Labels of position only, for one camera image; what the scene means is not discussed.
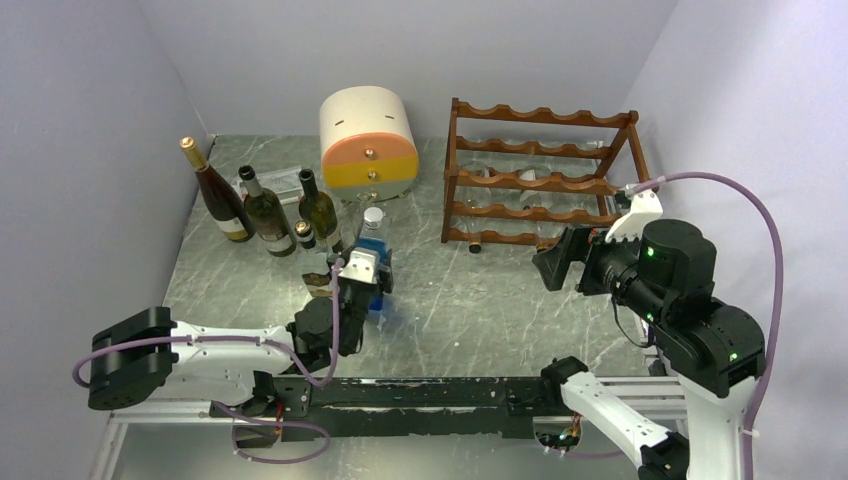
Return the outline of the blue labelled clear bottle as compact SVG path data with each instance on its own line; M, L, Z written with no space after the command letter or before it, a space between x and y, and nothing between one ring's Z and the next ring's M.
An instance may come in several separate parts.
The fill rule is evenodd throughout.
M378 292L369 304L369 319L379 330L383 329L387 318L384 314L384 296L391 294L394 286L391 268L392 250L389 246L390 219L379 207L366 208L362 213L362 225L355 240L356 247L377 253Z

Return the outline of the dark wine bottle white label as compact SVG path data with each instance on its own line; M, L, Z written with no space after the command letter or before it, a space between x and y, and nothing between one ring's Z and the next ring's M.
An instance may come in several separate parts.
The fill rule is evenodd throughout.
M344 245L333 200L318 188L311 169L300 170L298 179L303 190L298 205L301 218L310 224L317 240L332 252L341 253Z

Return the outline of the clear glass bottle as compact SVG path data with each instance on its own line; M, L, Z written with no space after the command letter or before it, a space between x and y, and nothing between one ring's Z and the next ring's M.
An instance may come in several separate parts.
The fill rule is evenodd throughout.
M344 212L345 212L346 219L348 221L348 226L349 226L350 232L353 233L354 235L359 234L359 232L360 232L360 230L363 226L363 222L365 221L365 218L366 218L365 212L369 208L378 209L380 211L380 213L382 214L381 225L388 227L390 225L390 216L389 216L389 212L386 210L384 203L385 203L384 200L378 199L376 197L369 198L369 199L366 199L366 200L357 200L357 201L348 203L344 207Z

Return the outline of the dark green labelled wine bottle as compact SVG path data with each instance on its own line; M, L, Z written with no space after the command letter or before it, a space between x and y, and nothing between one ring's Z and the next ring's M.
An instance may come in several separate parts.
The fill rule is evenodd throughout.
M265 250L275 257L293 254L296 245L278 196L260 184L251 166L241 166L238 169L238 175L246 189L243 200L244 210Z

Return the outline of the dark gold-capped wine bottle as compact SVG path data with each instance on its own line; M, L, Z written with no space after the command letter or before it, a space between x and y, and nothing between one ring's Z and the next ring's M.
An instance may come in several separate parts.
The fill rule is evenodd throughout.
M204 204L221 233L234 243L249 241L255 230L239 195L209 164L194 138L183 137L179 145L194 170Z

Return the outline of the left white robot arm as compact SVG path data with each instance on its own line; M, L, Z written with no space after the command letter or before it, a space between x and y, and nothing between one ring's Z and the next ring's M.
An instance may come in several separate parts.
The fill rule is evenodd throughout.
M169 308L139 312L92 338L74 381L92 410L138 405L150 398L206 400L261 416L277 400L274 379L301 374L316 385L334 376L340 358L356 353L372 301L393 289L390 265L350 259L335 273L335 291L311 299L286 326L224 329L175 321Z

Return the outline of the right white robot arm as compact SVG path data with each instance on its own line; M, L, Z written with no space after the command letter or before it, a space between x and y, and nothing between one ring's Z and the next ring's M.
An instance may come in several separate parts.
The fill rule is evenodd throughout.
M655 424L606 388L574 357L542 371L550 413L588 420L631 461L642 479L739 479L742 424L766 367L765 337L744 310L713 294L716 249L694 225L649 222L630 241L569 225L533 264L546 289L559 290L571 264L584 271L577 291L606 295L646 321L684 395L686 434Z

